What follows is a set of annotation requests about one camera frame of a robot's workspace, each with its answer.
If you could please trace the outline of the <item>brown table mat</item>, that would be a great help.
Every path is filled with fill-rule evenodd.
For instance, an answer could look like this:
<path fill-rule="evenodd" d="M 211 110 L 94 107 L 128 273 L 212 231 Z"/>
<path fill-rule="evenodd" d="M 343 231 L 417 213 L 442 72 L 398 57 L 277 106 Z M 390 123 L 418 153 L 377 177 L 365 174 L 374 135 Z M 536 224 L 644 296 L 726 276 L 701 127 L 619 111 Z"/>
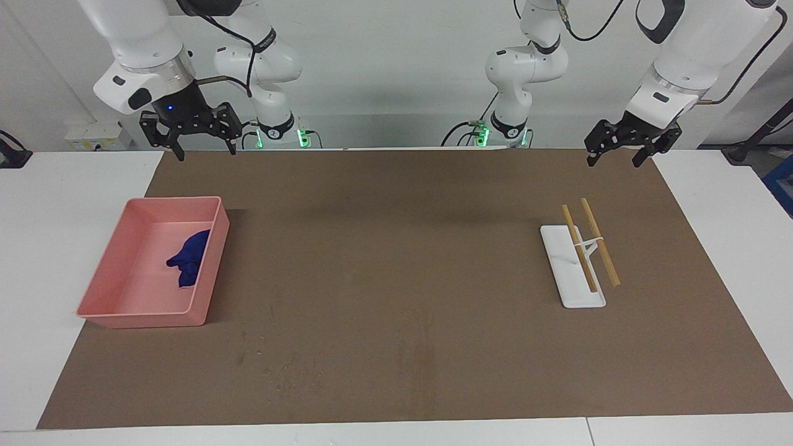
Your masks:
<path fill-rule="evenodd" d="M 85 323 L 40 429 L 793 411 L 653 161 L 194 152 L 148 198 L 230 220 L 206 324 Z M 564 308 L 539 229 L 587 198 L 622 284 Z"/>

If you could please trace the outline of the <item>blue crate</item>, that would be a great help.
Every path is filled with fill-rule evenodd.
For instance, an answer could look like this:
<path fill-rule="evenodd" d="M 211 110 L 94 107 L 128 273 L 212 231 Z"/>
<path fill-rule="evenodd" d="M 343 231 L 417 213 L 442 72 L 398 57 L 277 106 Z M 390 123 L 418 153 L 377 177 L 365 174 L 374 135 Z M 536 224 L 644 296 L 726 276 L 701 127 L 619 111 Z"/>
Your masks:
<path fill-rule="evenodd" d="M 793 154 L 761 178 L 777 203 L 793 219 Z"/>

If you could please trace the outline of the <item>black stand leg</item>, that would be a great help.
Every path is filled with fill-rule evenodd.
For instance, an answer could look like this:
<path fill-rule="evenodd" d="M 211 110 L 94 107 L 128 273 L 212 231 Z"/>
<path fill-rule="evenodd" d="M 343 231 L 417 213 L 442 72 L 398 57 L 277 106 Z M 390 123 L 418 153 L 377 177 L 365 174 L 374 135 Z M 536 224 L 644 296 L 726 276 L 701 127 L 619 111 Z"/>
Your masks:
<path fill-rule="evenodd" d="M 761 141 L 770 135 L 784 130 L 793 123 L 793 98 L 782 105 L 770 119 L 765 121 L 748 139 L 722 148 L 722 155 L 731 164 L 737 165 L 745 161 L 749 152 L 754 151 Z"/>

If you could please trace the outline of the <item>dark blue towel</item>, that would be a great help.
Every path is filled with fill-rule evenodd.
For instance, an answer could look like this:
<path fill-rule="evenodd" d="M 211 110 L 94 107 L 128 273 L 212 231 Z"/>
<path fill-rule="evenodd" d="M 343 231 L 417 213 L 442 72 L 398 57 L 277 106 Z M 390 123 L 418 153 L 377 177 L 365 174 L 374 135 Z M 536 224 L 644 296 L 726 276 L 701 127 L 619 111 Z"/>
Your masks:
<path fill-rule="evenodd" d="M 181 249 L 166 261 L 168 268 L 178 268 L 178 287 L 194 286 L 198 280 L 201 263 L 211 231 L 209 229 L 189 236 Z"/>

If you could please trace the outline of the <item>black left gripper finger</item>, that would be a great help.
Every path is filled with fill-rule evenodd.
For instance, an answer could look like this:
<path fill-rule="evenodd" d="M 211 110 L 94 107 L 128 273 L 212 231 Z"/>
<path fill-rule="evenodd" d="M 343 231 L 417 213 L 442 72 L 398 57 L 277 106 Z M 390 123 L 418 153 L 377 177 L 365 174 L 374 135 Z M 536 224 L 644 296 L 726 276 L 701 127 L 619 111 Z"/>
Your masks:
<path fill-rule="evenodd" d="M 657 138 L 648 139 L 648 141 L 642 145 L 642 147 L 632 158 L 633 166 L 638 168 L 652 156 L 657 154 L 665 154 L 670 151 L 682 133 L 683 131 L 680 129 L 680 127 L 672 127 L 671 129 L 667 129 L 665 132 L 657 136 Z"/>
<path fill-rule="evenodd" d="M 620 126 L 609 121 L 599 121 L 584 139 L 587 165 L 594 167 L 601 156 L 620 149 Z"/>

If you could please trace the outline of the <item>pink plastic bin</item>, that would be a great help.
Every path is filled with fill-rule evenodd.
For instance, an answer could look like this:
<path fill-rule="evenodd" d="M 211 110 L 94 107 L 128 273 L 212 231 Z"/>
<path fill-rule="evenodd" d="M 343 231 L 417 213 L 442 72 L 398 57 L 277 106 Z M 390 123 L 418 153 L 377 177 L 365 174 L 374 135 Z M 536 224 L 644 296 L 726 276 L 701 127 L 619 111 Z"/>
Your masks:
<path fill-rule="evenodd" d="M 200 326 L 206 322 L 229 216 L 218 196 L 129 200 L 76 315 L 107 328 Z M 208 240 L 192 286 L 168 266 L 189 237 Z"/>

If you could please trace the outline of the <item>white power strip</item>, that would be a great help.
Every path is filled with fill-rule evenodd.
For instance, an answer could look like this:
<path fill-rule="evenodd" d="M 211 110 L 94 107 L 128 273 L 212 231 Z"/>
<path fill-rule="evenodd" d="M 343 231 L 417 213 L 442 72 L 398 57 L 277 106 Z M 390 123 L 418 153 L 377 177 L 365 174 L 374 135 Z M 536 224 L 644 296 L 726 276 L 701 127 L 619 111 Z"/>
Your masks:
<path fill-rule="evenodd" d="M 77 151 L 135 151 L 138 144 L 119 121 L 99 121 L 70 125 L 63 136 L 65 143 Z"/>

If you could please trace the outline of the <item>white rack with wooden rods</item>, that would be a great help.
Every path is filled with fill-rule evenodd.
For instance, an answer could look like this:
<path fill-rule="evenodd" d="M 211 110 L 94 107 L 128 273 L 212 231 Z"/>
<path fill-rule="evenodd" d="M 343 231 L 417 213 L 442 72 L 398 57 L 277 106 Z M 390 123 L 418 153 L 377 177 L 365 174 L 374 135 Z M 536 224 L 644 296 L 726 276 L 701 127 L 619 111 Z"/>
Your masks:
<path fill-rule="evenodd" d="M 603 308 L 607 302 L 592 256 L 600 254 L 612 286 L 620 286 L 622 281 L 589 200 L 581 198 L 581 206 L 592 233 L 591 238 L 582 237 L 567 205 L 561 206 L 564 225 L 543 225 L 539 232 L 563 307 Z"/>

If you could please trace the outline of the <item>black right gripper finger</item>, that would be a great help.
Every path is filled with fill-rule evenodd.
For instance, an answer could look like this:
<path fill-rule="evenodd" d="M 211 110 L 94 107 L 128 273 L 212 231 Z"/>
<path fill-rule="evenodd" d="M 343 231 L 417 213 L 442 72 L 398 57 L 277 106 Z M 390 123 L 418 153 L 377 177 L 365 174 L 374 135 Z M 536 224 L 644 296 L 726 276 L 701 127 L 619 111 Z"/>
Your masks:
<path fill-rule="evenodd" d="M 237 141 L 242 135 L 242 122 L 229 102 L 212 110 L 212 129 L 216 138 L 226 142 L 230 155 L 236 155 Z"/>
<path fill-rule="evenodd" d="M 185 152 L 178 139 L 182 135 L 182 125 L 166 121 L 155 111 L 141 112 L 141 130 L 151 147 L 164 147 L 170 150 L 179 161 L 185 160 Z"/>

